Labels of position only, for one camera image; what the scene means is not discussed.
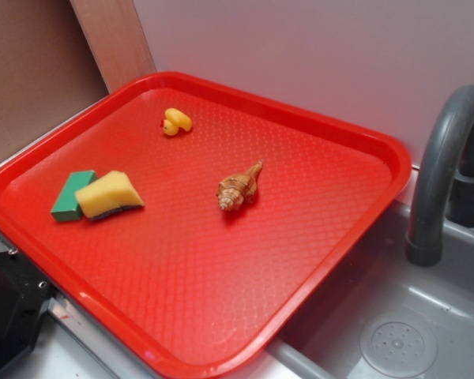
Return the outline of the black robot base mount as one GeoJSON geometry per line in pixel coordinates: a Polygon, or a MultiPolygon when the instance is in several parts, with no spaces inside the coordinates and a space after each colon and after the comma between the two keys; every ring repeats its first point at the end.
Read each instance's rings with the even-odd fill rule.
{"type": "Polygon", "coordinates": [[[0,375],[34,351],[52,293],[21,251],[0,251],[0,375]]]}

